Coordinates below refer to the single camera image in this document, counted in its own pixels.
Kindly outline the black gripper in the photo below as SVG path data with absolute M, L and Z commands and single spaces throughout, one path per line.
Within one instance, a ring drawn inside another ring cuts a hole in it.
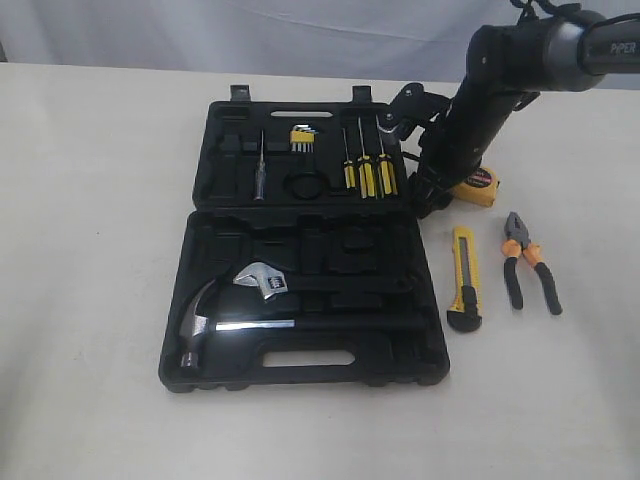
M 516 90 L 463 79 L 439 130 L 423 151 L 419 174 L 409 178 L 410 206 L 418 219 L 452 203 L 458 184 L 478 168 L 517 103 Z

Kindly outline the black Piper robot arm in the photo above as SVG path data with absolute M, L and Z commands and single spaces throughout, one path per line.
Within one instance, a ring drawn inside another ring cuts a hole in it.
M 438 99 L 420 138 L 410 205 L 420 219 L 448 206 L 481 165 L 507 119 L 544 92 L 584 92 L 611 74 L 639 71 L 639 15 L 606 18 L 578 4 L 518 2 L 514 25 L 484 25 L 471 37 L 463 80 Z

